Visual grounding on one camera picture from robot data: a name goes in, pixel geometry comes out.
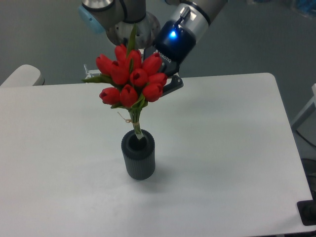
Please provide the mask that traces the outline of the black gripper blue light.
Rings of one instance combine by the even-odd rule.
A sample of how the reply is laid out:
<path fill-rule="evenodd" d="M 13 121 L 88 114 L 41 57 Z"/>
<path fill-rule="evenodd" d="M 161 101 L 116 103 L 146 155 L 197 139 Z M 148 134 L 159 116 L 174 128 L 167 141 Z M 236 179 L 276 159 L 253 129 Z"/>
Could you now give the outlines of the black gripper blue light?
<path fill-rule="evenodd" d="M 173 76 L 171 82 L 163 87 L 162 97 L 184 86 L 183 80 L 175 74 L 179 72 L 180 64 L 195 45 L 196 38 L 191 31 L 177 25 L 175 20 L 169 20 L 153 44 L 144 50 L 145 59 L 157 52 L 162 59 L 159 71 L 169 77 Z"/>

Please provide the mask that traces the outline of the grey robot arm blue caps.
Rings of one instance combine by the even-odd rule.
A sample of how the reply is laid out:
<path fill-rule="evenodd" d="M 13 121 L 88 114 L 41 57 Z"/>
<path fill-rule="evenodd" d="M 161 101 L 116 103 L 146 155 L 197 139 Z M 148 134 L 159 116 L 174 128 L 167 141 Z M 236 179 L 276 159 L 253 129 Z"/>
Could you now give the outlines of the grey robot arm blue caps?
<path fill-rule="evenodd" d="M 83 0 L 78 7 L 83 22 L 96 33 L 106 32 L 114 45 L 128 44 L 132 28 L 136 27 L 135 47 L 144 58 L 159 53 L 160 71 L 171 78 L 163 88 L 163 95 L 183 86 L 177 75 L 181 63 L 227 2 L 168 0 L 166 3 L 176 9 L 163 26 L 146 10 L 144 0 Z"/>

